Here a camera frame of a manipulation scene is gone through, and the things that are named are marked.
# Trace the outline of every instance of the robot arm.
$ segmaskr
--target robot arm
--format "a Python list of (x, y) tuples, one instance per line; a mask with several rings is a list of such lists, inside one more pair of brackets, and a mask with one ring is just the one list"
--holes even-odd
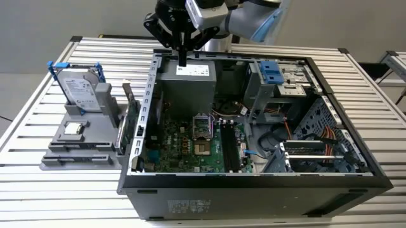
[(160, 0), (145, 27), (178, 52), (180, 66), (186, 66), (188, 52), (201, 49), (217, 34), (264, 41), (278, 22), (280, 5), (281, 0)]

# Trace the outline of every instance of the slatted metal table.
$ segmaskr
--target slatted metal table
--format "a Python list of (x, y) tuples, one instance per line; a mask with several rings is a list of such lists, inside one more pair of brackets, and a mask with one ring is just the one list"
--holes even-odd
[[(156, 40), (83, 38), (70, 42), (58, 61), (101, 62), (113, 95), (131, 81), (145, 92)], [(65, 116), (66, 98), (47, 74), (0, 139), (0, 226), (5, 227), (406, 227), (406, 117), (350, 54), (338, 49), (234, 44), (236, 53), (312, 57), (364, 137), (395, 189), (342, 215), (308, 219), (146, 222), (126, 196), (117, 194), (119, 170), (42, 171), (38, 167)]]

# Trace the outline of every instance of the orange wire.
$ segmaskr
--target orange wire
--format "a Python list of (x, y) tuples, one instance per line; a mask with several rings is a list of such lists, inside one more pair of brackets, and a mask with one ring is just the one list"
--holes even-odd
[(285, 127), (286, 127), (286, 131), (288, 131), (288, 138), (289, 138), (289, 140), (292, 140), (293, 139), (293, 137), (292, 137), (293, 135), (292, 135), (290, 127), (288, 125), (286, 120), (285, 120)]

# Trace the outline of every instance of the sticker label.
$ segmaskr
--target sticker label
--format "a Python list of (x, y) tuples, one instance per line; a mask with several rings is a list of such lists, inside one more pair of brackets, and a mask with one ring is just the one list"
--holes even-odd
[(99, 111), (101, 106), (90, 81), (86, 79), (66, 78), (65, 83), (69, 87), (71, 97), (75, 100), (75, 104), (86, 111)]
[(249, 109), (246, 108), (246, 106), (242, 107), (241, 109), (241, 114), (246, 115), (248, 114)]
[(177, 75), (192, 75), (192, 76), (210, 76), (209, 65), (194, 65), (177, 66)]
[(169, 200), (168, 205), (172, 213), (208, 213), (212, 200)]

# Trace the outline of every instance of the blue connector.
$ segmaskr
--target blue connector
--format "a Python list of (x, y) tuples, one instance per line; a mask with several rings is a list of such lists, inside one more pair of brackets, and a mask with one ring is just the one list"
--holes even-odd
[(256, 151), (250, 151), (250, 150), (244, 150), (244, 153), (249, 153), (249, 154), (258, 154)]
[(285, 78), (280, 70), (280, 65), (276, 61), (261, 61), (260, 69), (268, 84), (284, 84)]

